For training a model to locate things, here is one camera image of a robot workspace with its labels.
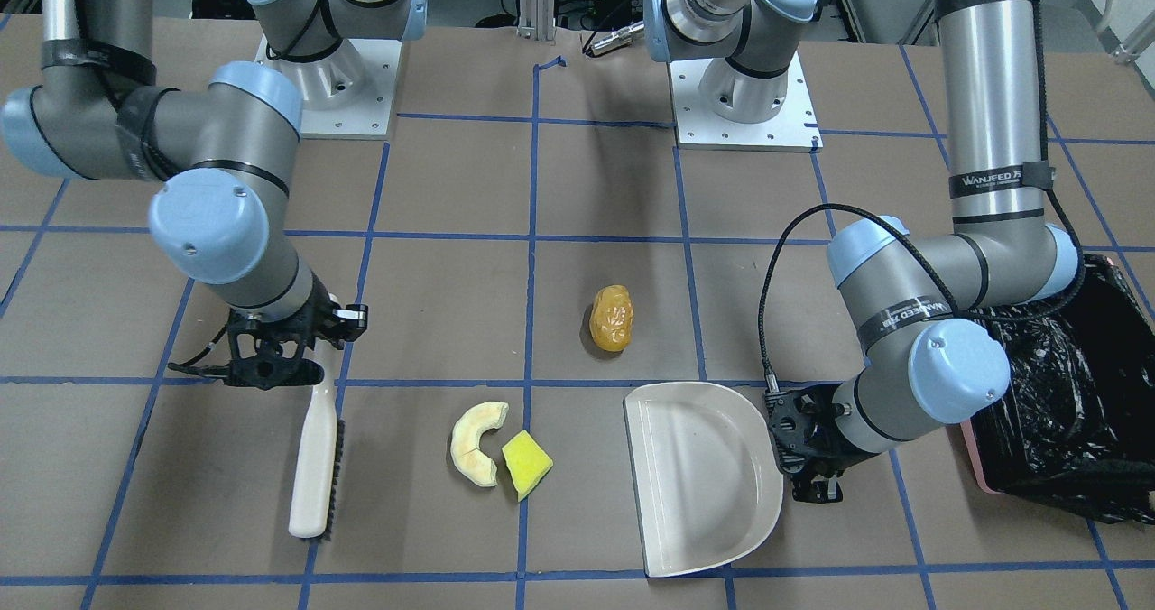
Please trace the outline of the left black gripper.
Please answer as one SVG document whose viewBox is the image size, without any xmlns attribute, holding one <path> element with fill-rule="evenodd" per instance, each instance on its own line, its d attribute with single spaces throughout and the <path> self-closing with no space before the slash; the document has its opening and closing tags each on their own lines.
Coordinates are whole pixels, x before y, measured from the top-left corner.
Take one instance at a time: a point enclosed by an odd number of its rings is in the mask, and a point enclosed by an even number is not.
<svg viewBox="0 0 1155 610">
<path fill-rule="evenodd" d="M 795 390 L 763 390 L 777 467 L 791 483 L 796 503 L 842 503 L 839 478 L 871 456 L 851 444 L 836 421 L 848 406 L 835 401 L 836 384 Z"/>
</svg>

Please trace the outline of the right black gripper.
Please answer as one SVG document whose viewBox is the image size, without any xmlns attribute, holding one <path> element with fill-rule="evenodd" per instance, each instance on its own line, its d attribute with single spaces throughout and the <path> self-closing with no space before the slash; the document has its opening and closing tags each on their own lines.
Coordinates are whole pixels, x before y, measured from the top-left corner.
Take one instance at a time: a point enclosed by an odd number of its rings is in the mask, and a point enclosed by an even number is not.
<svg viewBox="0 0 1155 610">
<path fill-rule="evenodd" d="M 322 347 L 342 351 L 367 330 L 370 307 L 307 302 L 286 319 L 261 322 L 231 313 L 228 319 L 226 385 L 269 390 L 281 385 L 322 384 L 338 369 L 325 365 Z"/>
</svg>

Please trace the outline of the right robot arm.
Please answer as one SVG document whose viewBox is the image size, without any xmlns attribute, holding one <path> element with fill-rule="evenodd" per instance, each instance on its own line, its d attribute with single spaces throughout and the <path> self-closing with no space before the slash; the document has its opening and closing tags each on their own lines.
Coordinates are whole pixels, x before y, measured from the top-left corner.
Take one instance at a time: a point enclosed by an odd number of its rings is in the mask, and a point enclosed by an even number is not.
<svg viewBox="0 0 1155 610">
<path fill-rule="evenodd" d="M 284 233 L 304 112 L 315 96 L 289 67 L 334 69 L 325 99 L 364 91 L 355 39 L 417 40 L 429 0 L 246 0 L 264 60 L 232 60 L 202 91 L 157 83 L 152 0 L 42 0 L 42 83 L 3 103 L 13 157 L 64 180 L 161 183 L 152 240 L 230 307 L 228 363 L 173 370 L 236 387 L 322 384 L 316 343 L 366 330 Z"/>
</svg>

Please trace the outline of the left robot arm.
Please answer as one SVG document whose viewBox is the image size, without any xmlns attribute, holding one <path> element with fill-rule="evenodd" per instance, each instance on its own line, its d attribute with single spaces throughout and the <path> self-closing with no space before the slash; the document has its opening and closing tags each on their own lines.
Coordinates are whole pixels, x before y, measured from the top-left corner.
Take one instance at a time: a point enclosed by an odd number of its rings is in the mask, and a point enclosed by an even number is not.
<svg viewBox="0 0 1155 610">
<path fill-rule="evenodd" d="M 936 0 L 949 113 L 951 235 L 911 239 L 851 208 L 827 262 L 865 367 L 845 384 L 781 392 L 763 379 L 777 466 L 798 503 L 840 503 L 849 467 L 969 421 L 1003 399 L 1011 365 L 979 308 L 1045 299 L 1079 281 L 1068 222 L 1051 225 L 1040 0 Z M 642 0 L 657 62 L 705 60 L 707 111 L 739 125 L 777 116 L 817 0 Z"/>
</svg>

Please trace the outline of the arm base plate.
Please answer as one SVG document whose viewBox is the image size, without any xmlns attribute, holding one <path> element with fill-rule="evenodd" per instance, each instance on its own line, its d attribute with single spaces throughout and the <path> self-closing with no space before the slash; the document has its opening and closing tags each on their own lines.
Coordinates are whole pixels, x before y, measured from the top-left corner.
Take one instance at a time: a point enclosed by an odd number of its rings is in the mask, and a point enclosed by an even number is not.
<svg viewBox="0 0 1155 610">
<path fill-rule="evenodd" d="M 818 152 L 824 141 L 798 54 L 784 74 L 754 79 L 725 59 L 668 66 L 678 146 L 725 151 Z"/>
<path fill-rule="evenodd" d="M 400 40 L 343 40 L 328 58 L 293 64 L 269 60 L 262 38 L 255 60 L 300 88 L 305 140 L 388 140 L 403 50 Z"/>
</svg>

